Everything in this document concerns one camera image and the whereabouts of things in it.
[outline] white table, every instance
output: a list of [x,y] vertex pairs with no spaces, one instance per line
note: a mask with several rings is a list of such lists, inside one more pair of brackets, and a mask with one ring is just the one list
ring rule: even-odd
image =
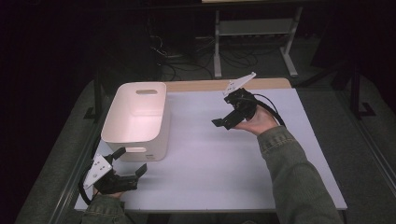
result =
[[[273,101],[307,158],[317,167],[336,208],[347,209],[296,90],[251,92]],[[211,122],[233,110],[223,101],[222,92],[168,92],[167,101],[172,111],[167,155],[162,161],[148,162],[148,171],[137,190],[123,194],[125,209],[154,213],[275,211],[270,174],[256,137],[217,128]],[[107,155],[112,151],[102,141],[97,153]],[[113,164],[118,175],[132,175],[143,162]],[[86,207],[79,197],[75,209]]]

